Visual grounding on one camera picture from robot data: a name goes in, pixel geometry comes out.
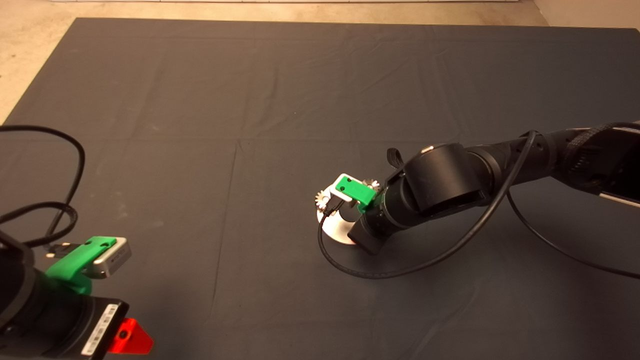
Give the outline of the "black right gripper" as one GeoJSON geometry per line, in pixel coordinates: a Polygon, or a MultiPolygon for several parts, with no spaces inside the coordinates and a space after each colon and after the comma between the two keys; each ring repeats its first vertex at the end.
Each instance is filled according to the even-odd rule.
{"type": "Polygon", "coordinates": [[[378,255],[387,241],[400,230],[402,227],[387,210],[386,194],[380,193],[347,231],[347,237],[368,255],[378,255]]]}

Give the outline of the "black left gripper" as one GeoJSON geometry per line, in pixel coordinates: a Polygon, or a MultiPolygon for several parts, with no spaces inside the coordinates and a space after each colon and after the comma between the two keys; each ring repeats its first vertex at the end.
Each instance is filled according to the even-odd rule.
{"type": "Polygon", "coordinates": [[[35,322],[37,358],[103,360],[111,354],[149,354],[153,338],[138,321],[125,316],[121,299],[75,295],[54,300],[35,322]]]}

